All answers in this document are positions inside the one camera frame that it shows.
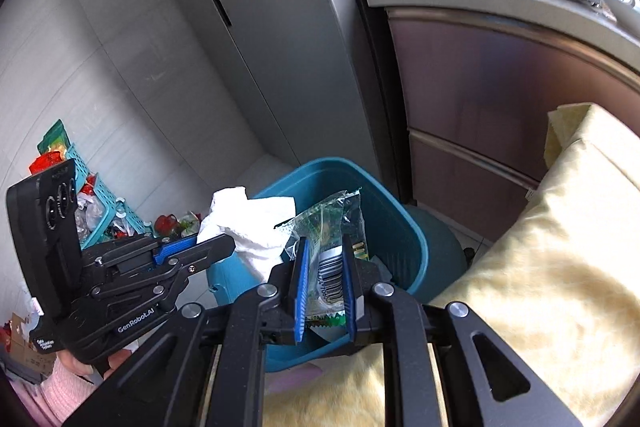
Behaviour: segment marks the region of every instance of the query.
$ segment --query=pink sleeve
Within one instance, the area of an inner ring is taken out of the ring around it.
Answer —
[[[53,373],[38,385],[12,381],[14,391],[40,427],[58,427],[94,391],[56,359]]]

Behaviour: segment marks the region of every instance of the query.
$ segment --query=metal screw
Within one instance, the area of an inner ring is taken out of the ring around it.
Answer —
[[[463,319],[469,314],[469,308],[462,302],[452,302],[449,305],[449,313]]]
[[[373,291],[381,297],[390,297],[394,294],[394,287],[388,282],[379,282],[374,284]]]
[[[182,307],[180,313],[185,319],[195,319],[202,313],[202,306],[195,302],[190,302]]]
[[[258,295],[260,297],[273,297],[278,293],[278,289],[273,284],[260,284],[258,286]]]

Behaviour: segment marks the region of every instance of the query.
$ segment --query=plastic bag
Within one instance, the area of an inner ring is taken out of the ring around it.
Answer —
[[[126,234],[128,237],[136,235],[136,229],[134,229],[129,221],[127,221],[127,213],[117,211],[116,217],[113,218],[111,224],[120,232]]]
[[[285,252],[291,259],[295,259],[300,237],[306,237],[309,243],[307,325],[343,325],[342,235],[349,234],[356,257],[369,258],[360,211],[360,191],[336,192],[280,227],[290,232]]]
[[[95,196],[78,192],[78,207],[84,208],[84,220],[89,230],[93,232],[104,216],[104,205]]]
[[[182,237],[188,237],[189,235],[193,235],[200,231],[200,220],[193,212],[189,212],[189,214],[182,216],[179,222],[180,227],[182,228],[182,231],[180,232]]]
[[[84,243],[84,240],[89,237],[91,230],[86,224],[86,218],[84,217],[84,209],[76,208],[76,231],[78,232],[78,241]]]

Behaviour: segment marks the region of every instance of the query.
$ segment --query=human hand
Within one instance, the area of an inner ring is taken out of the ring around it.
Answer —
[[[119,368],[130,356],[131,351],[129,349],[121,349],[117,353],[110,355],[108,357],[110,369],[105,372],[104,378],[110,377],[113,371]],[[80,362],[66,349],[58,352],[58,360],[66,370],[79,377],[87,377],[94,372],[93,367]]]

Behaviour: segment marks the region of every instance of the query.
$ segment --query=red item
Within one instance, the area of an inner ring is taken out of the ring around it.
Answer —
[[[168,237],[169,235],[171,235],[177,227],[180,227],[180,223],[178,223],[178,220],[175,218],[174,214],[171,214],[170,216],[165,216],[163,214],[162,216],[159,216],[154,223],[156,232],[158,232],[163,237]]]
[[[86,182],[80,189],[80,192],[86,194],[87,196],[95,196],[94,187],[95,187],[95,174],[89,174],[86,177]]]
[[[46,171],[49,167],[62,162],[63,159],[60,151],[49,151],[38,156],[35,161],[29,165],[29,171],[31,174],[38,174],[38,172]]]
[[[6,352],[11,352],[11,326],[9,323],[0,328],[0,345],[2,344]]]

